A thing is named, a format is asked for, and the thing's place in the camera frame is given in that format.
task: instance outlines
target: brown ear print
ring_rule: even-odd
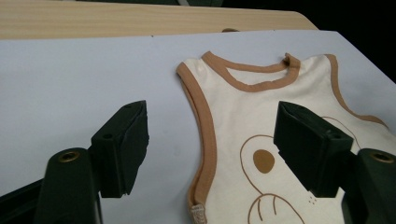
[[[271,152],[259,149],[253,154],[253,161],[256,168],[263,174],[268,174],[274,167],[275,158]]]

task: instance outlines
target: baby vest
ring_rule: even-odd
[[[302,105],[354,139],[351,151],[391,150],[382,120],[351,111],[338,87],[334,55],[277,64],[233,63],[205,53],[177,68],[201,137],[202,158],[188,193],[196,224],[344,223],[339,189],[316,198],[273,143],[279,101]]]

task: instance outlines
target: white paper sheet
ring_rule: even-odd
[[[336,32],[0,41],[0,195],[44,176],[48,159],[91,137],[122,106],[148,103],[148,154],[131,195],[102,199],[105,223],[191,223],[187,190],[199,134],[176,67],[206,51],[238,63],[278,63],[331,53],[340,89],[358,114],[396,133],[396,86]]]

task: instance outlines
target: cream sleeveless top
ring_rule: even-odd
[[[336,198],[316,198],[273,143],[279,101],[302,105],[364,147],[394,154],[396,137],[373,116],[351,111],[338,88],[334,55],[300,61],[286,53],[267,66],[207,52],[177,68],[201,135],[202,160],[191,183],[194,223],[344,223]]]

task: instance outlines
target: armhole trim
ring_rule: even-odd
[[[193,210],[200,204],[205,209],[205,202],[215,177],[217,166],[217,143],[212,114],[198,82],[186,64],[177,67],[182,79],[184,92],[188,97],[201,137],[201,164],[190,185],[188,204]]]
[[[331,65],[331,81],[332,81],[332,92],[334,93],[335,98],[337,99],[338,103],[341,107],[343,107],[349,114],[353,115],[354,117],[362,120],[367,120],[375,123],[379,123],[384,125],[388,128],[382,119],[379,119],[372,115],[358,115],[353,112],[349,107],[347,107],[346,102],[341,94],[339,85],[338,85],[338,63],[334,55],[332,54],[325,54],[325,56],[329,59]]]

